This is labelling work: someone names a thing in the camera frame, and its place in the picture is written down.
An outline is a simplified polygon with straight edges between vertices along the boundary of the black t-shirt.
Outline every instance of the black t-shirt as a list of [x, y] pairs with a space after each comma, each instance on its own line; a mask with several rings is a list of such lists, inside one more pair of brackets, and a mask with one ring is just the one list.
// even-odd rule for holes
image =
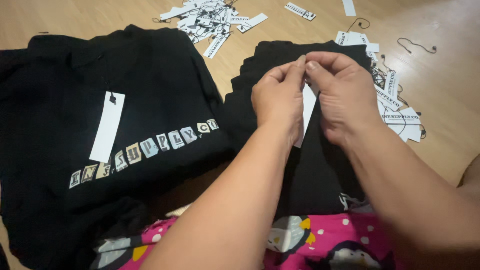
[[[257, 128], [252, 107], [252, 87], [275, 66], [295, 61], [311, 51], [346, 54], [362, 67], [369, 68], [365, 45], [340, 46], [334, 41], [298, 45], [289, 41], [262, 41], [255, 54], [243, 61], [240, 75], [233, 78], [233, 92], [225, 96], [218, 123], [232, 138], [238, 152]], [[320, 103], [317, 101], [301, 148], [293, 147], [285, 168], [277, 217], [287, 215], [336, 214], [346, 206], [362, 201], [365, 195], [343, 151], [330, 144], [320, 128]]]
[[[82, 269], [95, 236], [146, 223], [132, 192], [162, 194], [231, 158], [221, 97], [177, 29], [33, 37], [0, 51], [0, 89], [1, 211], [30, 268]], [[125, 94], [109, 164], [89, 160], [106, 91]]]

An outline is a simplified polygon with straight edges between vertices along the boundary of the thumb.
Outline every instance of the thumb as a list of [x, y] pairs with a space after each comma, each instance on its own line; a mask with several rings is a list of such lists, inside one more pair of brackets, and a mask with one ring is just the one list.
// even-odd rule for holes
[[293, 62], [288, 68], [285, 80], [283, 80], [284, 82], [298, 86], [298, 90], [300, 90], [300, 86], [304, 81], [303, 75], [305, 74], [305, 59], [305, 55], [301, 55], [295, 62]]
[[306, 64], [306, 73], [310, 81], [320, 88], [320, 90], [329, 90], [330, 85], [336, 79], [328, 70], [322, 67], [317, 61], [310, 61]]

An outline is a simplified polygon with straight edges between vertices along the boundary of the light wood surface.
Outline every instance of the light wood surface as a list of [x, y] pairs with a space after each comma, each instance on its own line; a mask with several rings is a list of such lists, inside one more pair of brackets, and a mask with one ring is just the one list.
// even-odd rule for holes
[[[355, 17], [345, 16], [341, 0], [292, 0], [317, 17], [309, 22], [284, 8], [290, 0], [238, 0], [239, 16], [263, 12], [269, 18], [242, 34], [235, 31], [213, 59], [205, 58], [222, 96], [231, 92], [230, 79], [239, 75], [243, 59], [253, 55], [263, 40], [290, 40], [306, 44], [335, 39]], [[400, 74], [402, 97], [422, 113], [427, 138], [409, 145], [449, 183], [458, 183], [468, 163], [480, 152], [480, 2], [476, 0], [354, 0], [357, 17], [371, 22], [366, 33], [380, 44], [386, 64]], [[152, 17], [181, 7], [181, 0], [0, 0], [0, 49], [25, 48], [38, 32], [90, 39], [123, 29], [129, 24], [157, 29]], [[429, 54], [409, 46], [409, 54], [396, 40], [407, 37]], [[203, 52], [205, 39], [195, 45]], [[0, 232], [4, 249], [5, 233]], [[21, 269], [9, 255], [12, 268]]]

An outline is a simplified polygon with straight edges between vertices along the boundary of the fingernail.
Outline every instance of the fingernail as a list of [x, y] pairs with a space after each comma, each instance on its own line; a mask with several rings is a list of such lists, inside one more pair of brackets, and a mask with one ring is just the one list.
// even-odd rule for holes
[[298, 67], [301, 67], [302, 65], [305, 64], [306, 59], [307, 57], [304, 54], [300, 55], [300, 57], [295, 61], [295, 65]]
[[310, 62], [307, 63], [307, 70], [312, 71], [312, 70], [316, 69], [316, 68], [319, 67], [319, 66], [320, 66], [319, 63], [317, 63], [317, 62], [315, 62], [315, 61], [310, 61]]

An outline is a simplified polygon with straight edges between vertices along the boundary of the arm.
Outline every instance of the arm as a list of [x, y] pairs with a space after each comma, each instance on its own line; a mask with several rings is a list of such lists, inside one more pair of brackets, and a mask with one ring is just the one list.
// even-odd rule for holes
[[307, 75], [321, 90], [324, 133], [349, 157], [400, 255], [478, 250], [480, 209], [382, 122], [370, 74], [341, 54], [314, 52], [307, 60]]
[[259, 269], [302, 119], [305, 56], [252, 91], [258, 129], [155, 246], [141, 269]]

